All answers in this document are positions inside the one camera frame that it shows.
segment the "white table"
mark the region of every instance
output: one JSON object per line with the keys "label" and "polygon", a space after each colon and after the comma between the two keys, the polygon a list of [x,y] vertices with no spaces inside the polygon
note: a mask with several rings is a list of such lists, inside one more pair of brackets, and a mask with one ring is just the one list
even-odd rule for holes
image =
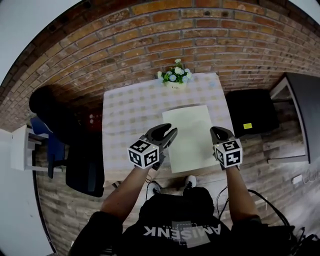
{"label": "white table", "polygon": [[[126,178],[134,167],[128,160],[127,147],[150,128],[163,124],[163,112],[198,105],[207,105],[212,126],[233,131],[225,94],[216,73],[193,74],[193,80],[188,82],[185,90],[172,90],[155,79],[106,91],[102,115],[105,181],[115,182]],[[181,172],[171,175],[167,150],[164,155],[166,159],[157,171],[160,176],[181,177],[190,174]]]}
{"label": "white table", "polygon": [[[10,166],[19,171],[34,170],[47,172],[48,168],[32,165],[32,151],[35,150],[35,145],[41,145],[41,141],[29,138],[29,134],[34,134],[34,131],[24,125],[12,132],[11,151],[10,151]],[[37,135],[48,139],[48,134]],[[62,172],[62,168],[54,168],[55,172]]]}

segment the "checkered tablecloth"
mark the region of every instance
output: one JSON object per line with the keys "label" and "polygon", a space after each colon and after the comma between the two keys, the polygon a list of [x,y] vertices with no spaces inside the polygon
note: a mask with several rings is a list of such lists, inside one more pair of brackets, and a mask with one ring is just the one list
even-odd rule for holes
{"label": "checkered tablecloth", "polygon": [[[172,90],[159,80],[151,80],[106,91],[103,96],[102,145],[105,180],[134,166],[128,160],[127,147],[150,128],[163,124],[162,113],[168,110],[207,105],[212,126],[233,126],[216,73],[192,75],[185,90]],[[170,167],[168,150],[161,168]]]}

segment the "white sneaker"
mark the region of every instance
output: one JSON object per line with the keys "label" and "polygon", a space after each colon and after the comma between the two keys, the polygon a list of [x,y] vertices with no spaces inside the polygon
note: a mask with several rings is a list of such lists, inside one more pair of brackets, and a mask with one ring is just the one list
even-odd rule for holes
{"label": "white sneaker", "polygon": [[155,194],[161,194],[161,188],[157,182],[151,181],[151,183],[148,185],[147,192],[148,192],[147,200],[149,200]]}
{"label": "white sneaker", "polygon": [[185,189],[192,189],[197,185],[196,176],[190,175],[185,179]]}

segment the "brick wall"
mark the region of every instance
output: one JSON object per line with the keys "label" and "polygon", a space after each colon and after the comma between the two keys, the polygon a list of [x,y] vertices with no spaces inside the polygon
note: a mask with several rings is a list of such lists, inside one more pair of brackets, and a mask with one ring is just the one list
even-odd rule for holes
{"label": "brick wall", "polygon": [[156,78],[176,58],[216,72],[225,92],[270,89],[283,72],[320,76],[320,28],[286,0],[83,1],[47,26],[0,87],[0,128],[28,122],[38,87],[76,112],[103,93]]}

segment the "wooden floor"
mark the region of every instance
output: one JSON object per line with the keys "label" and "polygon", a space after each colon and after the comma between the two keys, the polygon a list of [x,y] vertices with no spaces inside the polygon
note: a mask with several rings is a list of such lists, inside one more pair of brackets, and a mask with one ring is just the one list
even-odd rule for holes
{"label": "wooden floor", "polygon": [[[306,227],[308,234],[320,236],[320,179],[317,171],[320,163],[310,166],[307,163],[268,164],[269,157],[284,157],[304,154],[302,134],[293,104],[275,104],[280,128],[269,134],[254,135],[242,139],[243,164],[240,167],[242,177],[248,189],[256,190],[274,204],[295,225],[295,231]],[[37,155],[38,164],[45,165],[43,153]],[[302,174],[304,182],[292,184],[292,178]],[[181,195],[183,178],[157,179],[163,187],[162,192]],[[37,184],[42,213],[49,230],[50,238],[59,256],[67,255],[74,241],[88,222],[90,216],[98,211],[102,201],[112,191],[108,186],[102,198],[81,194],[67,187],[64,173],[55,173],[49,179],[46,173],[37,172]],[[207,188],[216,201],[218,193],[226,186],[226,174],[221,170],[197,176],[197,185]],[[134,224],[139,215],[140,207],[145,202],[147,183],[139,195],[131,214],[123,224],[123,230]],[[221,210],[228,198],[222,193],[218,207]],[[282,225],[274,211],[254,196],[262,222],[270,225]],[[222,221],[231,227],[228,207]]]}

